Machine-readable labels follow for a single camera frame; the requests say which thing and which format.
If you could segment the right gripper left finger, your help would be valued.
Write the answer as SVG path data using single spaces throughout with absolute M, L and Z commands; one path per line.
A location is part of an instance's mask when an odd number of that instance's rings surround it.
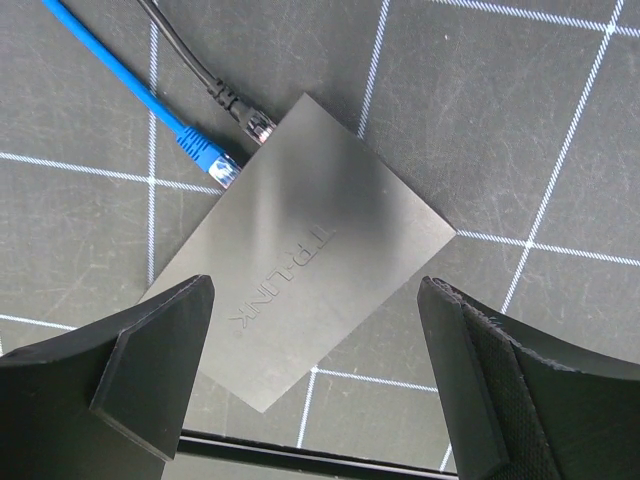
M 193 276 L 1 359 L 5 479 L 158 479 L 177 452 L 215 290 Z

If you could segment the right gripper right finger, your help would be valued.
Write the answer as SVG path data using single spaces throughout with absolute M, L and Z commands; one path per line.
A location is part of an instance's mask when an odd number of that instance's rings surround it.
M 462 479 L 635 479 L 639 367 L 426 277 L 417 303 Z

